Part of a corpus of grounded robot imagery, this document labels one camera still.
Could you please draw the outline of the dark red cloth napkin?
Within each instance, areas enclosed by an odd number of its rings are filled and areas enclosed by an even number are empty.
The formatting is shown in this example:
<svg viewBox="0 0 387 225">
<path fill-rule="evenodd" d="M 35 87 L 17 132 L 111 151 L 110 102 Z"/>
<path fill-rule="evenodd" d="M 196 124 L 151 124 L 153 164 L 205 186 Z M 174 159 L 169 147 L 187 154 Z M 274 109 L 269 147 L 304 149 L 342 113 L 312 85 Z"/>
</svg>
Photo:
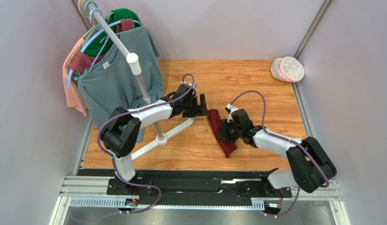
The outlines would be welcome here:
<svg viewBox="0 0 387 225">
<path fill-rule="evenodd" d="M 210 124 L 213 135 L 216 138 L 216 141 L 223 151 L 225 157 L 230 158 L 230 155 L 237 149 L 237 146 L 235 144 L 236 139 L 229 139 L 229 135 L 226 133 L 227 120 L 222 119 L 220 117 L 219 111 L 216 109 L 211 109 L 208 112 L 208 122 Z"/>
</svg>

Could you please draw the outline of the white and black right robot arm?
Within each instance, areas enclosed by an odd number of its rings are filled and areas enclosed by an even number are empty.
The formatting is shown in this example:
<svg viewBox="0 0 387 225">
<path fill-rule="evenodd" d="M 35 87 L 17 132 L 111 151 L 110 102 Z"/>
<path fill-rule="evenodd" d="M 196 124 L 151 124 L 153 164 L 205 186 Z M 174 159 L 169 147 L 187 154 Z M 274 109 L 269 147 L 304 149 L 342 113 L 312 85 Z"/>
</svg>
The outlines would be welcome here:
<svg viewBox="0 0 387 225">
<path fill-rule="evenodd" d="M 272 151 L 289 162 L 289 169 L 273 169 L 262 179 L 274 189 L 298 187 L 313 193 L 326 188 L 337 170 L 318 140 L 287 137 L 264 126 L 255 126 L 244 109 L 227 105 L 228 118 L 222 120 L 217 138 L 224 143 L 241 139 L 254 148 Z"/>
</svg>

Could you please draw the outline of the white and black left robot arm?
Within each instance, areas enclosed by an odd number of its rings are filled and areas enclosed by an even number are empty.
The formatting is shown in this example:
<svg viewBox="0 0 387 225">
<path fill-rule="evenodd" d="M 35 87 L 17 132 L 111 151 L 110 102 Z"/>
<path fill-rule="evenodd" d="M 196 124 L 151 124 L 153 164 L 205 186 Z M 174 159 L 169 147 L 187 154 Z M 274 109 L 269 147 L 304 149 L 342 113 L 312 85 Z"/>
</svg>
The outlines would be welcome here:
<svg viewBox="0 0 387 225">
<path fill-rule="evenodd" d="M 141 129 L 161 120 L 181 115 L 192 121 L 194 117 L 208 116 L 205 94 L 196 93 L 195 84 L 181 83 L 177 91 L 148 106 L 136 109 L 116 108 L 98 132 L 98 145 L 114 165 L 115 175 L 129 183 L 136 175 L 132 151 Z"/>
</svg>

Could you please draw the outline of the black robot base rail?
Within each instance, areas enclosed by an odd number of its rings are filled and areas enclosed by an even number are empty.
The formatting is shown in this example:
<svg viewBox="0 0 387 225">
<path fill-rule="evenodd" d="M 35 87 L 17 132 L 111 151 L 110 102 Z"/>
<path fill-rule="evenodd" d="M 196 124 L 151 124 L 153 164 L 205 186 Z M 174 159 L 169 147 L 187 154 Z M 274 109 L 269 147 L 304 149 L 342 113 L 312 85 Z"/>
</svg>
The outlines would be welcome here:
<svg viewBox="0 0 387 225">
<path fill-rule="evenodd" d="M 319 201 L 323 190 L 313 193 L 294 187 L 273 188 L 266 171 L 137 170 L 124 183 L 113 169 L 81 169 L 78 177 L 111 202 L 89 200 L 88 205 L 110 206 L 123 214 L 151 209 L 248 209 L 269 214 L 282 212 L 291 201 Z"/>
</svg>

